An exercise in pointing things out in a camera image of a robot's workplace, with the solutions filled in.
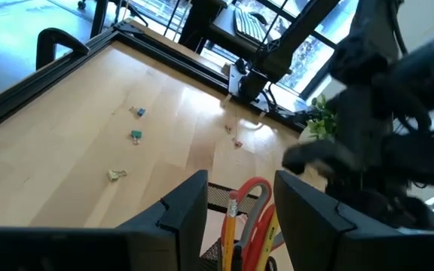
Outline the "black marker pen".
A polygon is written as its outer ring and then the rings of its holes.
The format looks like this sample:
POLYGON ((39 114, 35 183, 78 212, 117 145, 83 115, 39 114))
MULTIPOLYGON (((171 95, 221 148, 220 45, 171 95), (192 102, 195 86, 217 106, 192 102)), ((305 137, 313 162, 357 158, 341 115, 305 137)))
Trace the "black marker pen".
POLYGON ((242 271, 243 259, 242 259, 242 246, 235 244, 231 261, 231 271, 242 271))

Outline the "black mesh desk organizer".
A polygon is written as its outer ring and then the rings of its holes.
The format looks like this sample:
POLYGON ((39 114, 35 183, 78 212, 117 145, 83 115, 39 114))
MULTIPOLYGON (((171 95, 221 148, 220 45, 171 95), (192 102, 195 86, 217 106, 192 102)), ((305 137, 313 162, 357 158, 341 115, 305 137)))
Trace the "black mesh desk organizer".
MULTIPOLYGON (((217 184, 209 184, 208 194, 208 207, 209 209, 221 213, 225 213, 228 207, 229 193, 232 189, 219 186, 217 184)), ((261 188, 254 188, 249 195, 245 198, 244 203, 241 205, 240 210, 237 212, 239 215, 244 214, 253 207, 255 200, 261 194, 261 188)), ((267 260, 265 271, 277 271, 277 262, 271 256, 267 260)))

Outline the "black computer mouse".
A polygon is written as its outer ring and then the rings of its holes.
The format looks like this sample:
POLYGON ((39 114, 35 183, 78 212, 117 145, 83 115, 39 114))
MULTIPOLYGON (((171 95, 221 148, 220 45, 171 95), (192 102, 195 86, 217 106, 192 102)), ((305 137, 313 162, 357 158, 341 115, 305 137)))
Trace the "black computer mouse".
POLYGON ((256 18, 263 26, 266 26, 268 24, 266 18, 262 14, 254 11, 249 12, 249 14, 252 15, 254 18, 256 18))

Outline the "grey desk with laptop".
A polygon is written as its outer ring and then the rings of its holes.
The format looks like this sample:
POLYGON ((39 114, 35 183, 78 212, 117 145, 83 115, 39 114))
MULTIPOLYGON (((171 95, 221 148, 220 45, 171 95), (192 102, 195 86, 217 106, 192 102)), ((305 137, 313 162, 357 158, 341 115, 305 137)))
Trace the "grey desk with laptop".
MULTIPOLYGON (((235 10, 262 15, 261 24, 267 41, 278 39, 294 22, 301 9, 309 0, 234 0, 234 3, 219 11, 219 15, 209 25, 207 39, 240 59, 250 61, 257 52, 259 43, 241 35, 236 29, 235 10)), ((296 65, 306 65, 316 59, 319 50, 330 54, 336 43, 317 31, 312 31, 292 54, 290 69, 296 65)))

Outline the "small gold binder clip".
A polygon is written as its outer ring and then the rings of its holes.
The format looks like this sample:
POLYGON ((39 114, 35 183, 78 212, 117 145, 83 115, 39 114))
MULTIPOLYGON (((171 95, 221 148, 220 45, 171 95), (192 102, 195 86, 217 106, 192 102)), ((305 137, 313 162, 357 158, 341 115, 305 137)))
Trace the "small gold binder clip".
POLYGON ((127 171, 126 170, 110 169, 107 171, 107 176, 108 176, 108 179, 110 180, 110 182, 115 182, 115 181, 119 180, 120 178, 127 176, 127 171))

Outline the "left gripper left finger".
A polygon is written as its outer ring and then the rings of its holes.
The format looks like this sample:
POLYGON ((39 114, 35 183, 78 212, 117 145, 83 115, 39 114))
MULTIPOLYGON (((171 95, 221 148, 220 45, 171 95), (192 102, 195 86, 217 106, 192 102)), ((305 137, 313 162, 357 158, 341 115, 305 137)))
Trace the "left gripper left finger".
POLYGON ((117 271, 198 271, 207 202, 208 172, 198 170, 119 225, 127 232, 127 251, 117 271))

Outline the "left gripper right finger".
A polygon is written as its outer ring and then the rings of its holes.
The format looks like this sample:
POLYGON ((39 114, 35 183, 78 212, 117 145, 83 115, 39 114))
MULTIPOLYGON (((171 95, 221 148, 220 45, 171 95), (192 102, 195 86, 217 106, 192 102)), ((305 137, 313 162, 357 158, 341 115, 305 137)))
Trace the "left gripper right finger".
POLYGON ((339 202, 284 170, 275 173, 274 202, 294 271, 333 271, 341 235, 355 228, 339 202))

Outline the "dark grey side desk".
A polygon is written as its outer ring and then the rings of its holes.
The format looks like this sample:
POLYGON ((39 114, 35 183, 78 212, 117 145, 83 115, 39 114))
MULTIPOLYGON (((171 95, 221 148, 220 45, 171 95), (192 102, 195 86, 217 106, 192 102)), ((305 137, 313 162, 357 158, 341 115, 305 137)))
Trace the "dark grey side desk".
POLYGON ((179 44, 200 54, 205 43, 209 25, 230 0, 189 0, 191 5, 179 44))

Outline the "yellow wooden pencil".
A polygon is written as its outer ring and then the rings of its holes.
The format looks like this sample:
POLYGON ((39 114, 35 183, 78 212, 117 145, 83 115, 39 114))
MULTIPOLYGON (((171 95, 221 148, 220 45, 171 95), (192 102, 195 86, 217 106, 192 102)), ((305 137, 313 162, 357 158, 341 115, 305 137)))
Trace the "yellow wooden pencil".
POLYGON ((263 245, 259 254, 258 262, 255 271, 265 271, 267 259, 269 258, 271 249, 273 247, 275 234, 278 228, 277 213, 274 212, 264 236, 263 245))

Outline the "green artificial plant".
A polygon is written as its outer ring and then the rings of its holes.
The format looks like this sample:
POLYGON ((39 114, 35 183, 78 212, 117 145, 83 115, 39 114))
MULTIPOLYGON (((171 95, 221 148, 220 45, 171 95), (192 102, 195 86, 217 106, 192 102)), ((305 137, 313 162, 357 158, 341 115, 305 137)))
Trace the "green artificial plant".
POLYGON ((327 99, 319 95, 312 99, 307 112, 307 126, 315 139, 332 139, 336 135, 336 114, 327 108, 327 99))

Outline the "orange wooden pencil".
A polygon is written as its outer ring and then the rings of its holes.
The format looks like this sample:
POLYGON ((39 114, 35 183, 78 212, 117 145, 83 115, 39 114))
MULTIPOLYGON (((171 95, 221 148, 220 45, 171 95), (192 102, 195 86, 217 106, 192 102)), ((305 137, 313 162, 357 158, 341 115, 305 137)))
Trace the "orange wooden pencil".
POLYGON ((225 233, 222 237, 222 271, 231 271, 234 253, 234 234, 236 216, 238 212, 238 192, 232 190, 229 193, 228 210, 225 217, 225 233))

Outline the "red-handled scissors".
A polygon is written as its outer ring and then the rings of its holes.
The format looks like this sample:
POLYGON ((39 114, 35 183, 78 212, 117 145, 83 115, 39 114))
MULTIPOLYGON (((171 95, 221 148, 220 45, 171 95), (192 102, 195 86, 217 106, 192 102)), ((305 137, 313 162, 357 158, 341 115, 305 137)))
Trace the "red-handled scissors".
MULTIPOLYGON (((268 225, 276 212, 276 206, 272 203, 269 205, 272 197, 272 188, 270 182, 262 177, 250 178, 238 192, 238 211, 244 203, 245 198, 254 189, 260 187, 261 194, 255 200, 253 207, 247 212, 247 220, 244 224, 238 245, 242 246, 242 271, 255 271, 259 254, 264 241, 268 225)), ((282 233, 276 231, 274 243, 271 251, 279 248, 284 243, 282 233)))

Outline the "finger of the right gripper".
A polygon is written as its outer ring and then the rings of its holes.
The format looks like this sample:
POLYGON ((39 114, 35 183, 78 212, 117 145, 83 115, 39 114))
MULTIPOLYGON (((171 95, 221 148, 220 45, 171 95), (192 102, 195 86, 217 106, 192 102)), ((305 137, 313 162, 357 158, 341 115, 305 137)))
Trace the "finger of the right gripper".
POLYGON ((330 140, 296 144, 284 152, 284 168, 301 174, 306 165, 311 165, 323 176, 341 175, 353 171, 353 154, 341 143, 330 140))

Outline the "black aluminium table frame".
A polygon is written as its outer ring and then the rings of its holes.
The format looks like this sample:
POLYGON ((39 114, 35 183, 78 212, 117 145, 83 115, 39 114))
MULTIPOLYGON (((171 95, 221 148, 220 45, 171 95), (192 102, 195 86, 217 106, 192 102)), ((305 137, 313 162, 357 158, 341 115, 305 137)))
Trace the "black aluminium table frame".
MULTIPOLYGON (((90 48, 90 52, 86 56, 77 55, 67 47, 58 44, 56 59, 53 62, 36 70, 27 78, 0 93, 0 124, 115 41, 125 44, 133 50, 139 51, 225 95, 226 101, 236 102, 228 92, 229 75, 223 75, 221 72, 210 68, 205 64, 204 58, 188 48, 157 34, 139 23, 125 20, 85 43, 90 48)), ((296 132, 304 130, 304 125, 295 122, 294 113, 280 105, 275 110, 270 109, 265 114, 264 112, 257 112, 243 103, 236 103, 256 114, 259 113, 271 120, 275 120, 296 132)))

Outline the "black arch bracket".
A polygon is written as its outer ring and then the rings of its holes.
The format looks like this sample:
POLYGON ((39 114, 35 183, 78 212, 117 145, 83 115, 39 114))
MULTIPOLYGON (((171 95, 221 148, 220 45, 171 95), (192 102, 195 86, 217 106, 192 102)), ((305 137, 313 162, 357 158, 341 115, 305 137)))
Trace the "black arch bracket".
POLYGON ((40 31, 37 39, 35 69, 39 70, 56 59, 57 45, 62 45, 80 56, 86 56, 90 48, 68 32, 57 28, 40 31))

